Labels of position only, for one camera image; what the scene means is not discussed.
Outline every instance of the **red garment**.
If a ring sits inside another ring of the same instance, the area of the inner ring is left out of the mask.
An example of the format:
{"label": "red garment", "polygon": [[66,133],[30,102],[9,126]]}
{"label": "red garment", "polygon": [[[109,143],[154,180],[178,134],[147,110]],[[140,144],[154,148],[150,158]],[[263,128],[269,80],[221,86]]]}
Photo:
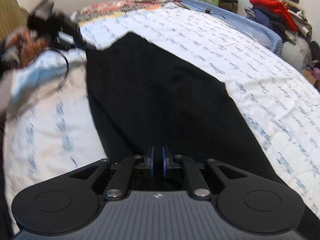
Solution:
{"label": "red garment", "polygon": [[271,0],[250,0],[250,3],[256,6],[263,6],[269,11],[281,16],[290,31],[297,32],[299,30],[283,3]]}

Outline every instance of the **black cable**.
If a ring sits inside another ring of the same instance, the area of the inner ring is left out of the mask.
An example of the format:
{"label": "black cable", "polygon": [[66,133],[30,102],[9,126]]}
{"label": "black cable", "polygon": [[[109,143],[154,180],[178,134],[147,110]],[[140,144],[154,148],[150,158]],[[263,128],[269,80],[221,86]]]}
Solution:
{"label": "black cable", "polygon": [[[196,7],[197,9],[201,10],[201,12],[204,12],[204,13],[205,13],[205,11],[204,11],[203,9],[201,9],[201,8],[199,8],[199,7],[197,7],[197,6],[194,6],[193,4],[186,3],[186,2],[182,2],[182,3],[185,3],[185,4],[187,4],[187,5],[190,5],[190,6]],[[216,15],[220,15],[221,17],[223,17],[224,19],[226,19],[223,15],[218,14],[218,13],[209,13],[209,14],[216,14]]]}
{"label": "black cable", "polygon": [[23,108],[22,111],[18,111],[16,112],[13,116],[10,116],[7,118],[7,120],[11,120],[13,118],[15,118],[17,115],[20,115],[22,114],[25,110],[31,108],[32,106],[35,106],[39,101],[43,101],[45,99],[48,99],[50,96],[52,96],[55,92],[57,92],[58,90],[60,90],[61,88],[63,88],[63,86],[66,84],[67,82],[67,78],[68,78],[68,75],[69,75],[69,70],[70,70],[70,66],[69,66],[69,62],[68,62],[68,59],[60,52],[60,50],[58,49],[55,49],[55,48],[46,48],[43,52],[45,51],[48,51],[48,50],[51,50],[51,51],[55,51],[57,52],[58,54],[60,54],[66,61],[66,64],[67,64],[67,71],[63,77],[63,80],[61,81],[61,83],[54,89],[52,89],[51,91],[49,91],[48,93],[44,94],[41,98],[37,98],[36,100],[34,100],[33,102],[31,102],[30,104],[28,104],[26,107]]}

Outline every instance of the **gray ribbed panel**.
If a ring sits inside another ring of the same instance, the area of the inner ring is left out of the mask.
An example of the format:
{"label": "gray ribbed panel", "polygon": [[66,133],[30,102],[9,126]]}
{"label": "gray ribbed panel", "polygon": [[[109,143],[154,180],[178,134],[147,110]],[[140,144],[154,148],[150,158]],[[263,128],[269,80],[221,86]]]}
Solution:
{"label": "gray ribbed panel", "polygon": [[64,236],[21,232],[16,240],[301,240],[295,232],[257,236],[231,227],[207,201],[185,191],[133,191],[122,201],[109,202],[90,225]]}

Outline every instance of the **metal screw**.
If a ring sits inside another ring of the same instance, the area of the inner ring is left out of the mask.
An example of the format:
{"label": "metal screw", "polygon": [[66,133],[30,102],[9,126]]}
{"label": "metal screw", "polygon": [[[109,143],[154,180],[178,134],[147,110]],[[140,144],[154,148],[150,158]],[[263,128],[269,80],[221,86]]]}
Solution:
{"label": "metal screw", "polygon": [[198,197],[206,197],[210,194],[210,191],[205,188],[198,188],[194,191],[194,194]]}
{"label": "metal screw", "polygon": [[122,192],[119,189],[109,189],[106,192],[106,195],[108,197],[120,197],[122,195]]}

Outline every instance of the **white patterned bed sheet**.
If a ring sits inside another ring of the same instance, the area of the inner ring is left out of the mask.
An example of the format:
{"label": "white patterned bed sheet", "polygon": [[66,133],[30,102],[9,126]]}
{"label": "white patterned bed sheet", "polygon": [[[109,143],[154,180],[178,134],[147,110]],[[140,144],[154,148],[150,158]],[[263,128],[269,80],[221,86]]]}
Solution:
{"label": "white patterned bed sheet", "polygon": [[[224,82],[275,172],[319,217],[320,94],[299,72],[214,17],[174,6],[129,12],[81,27],[83,37],[98,49],[129,31]],[[85,55],[79,51],[66,55],[71,61],[81,58],[82,63],[72,68],[62,91],[6,125],[9,203],[27,186],[105,157],[86,97]],[[63,59],[44,55],[16,73],[12,96],[23,91],[28,77],[37,76],[39,69],[43,74],[62,67]],[[39,90],[44,93],[44,87],[53,84],[50,81]]]}

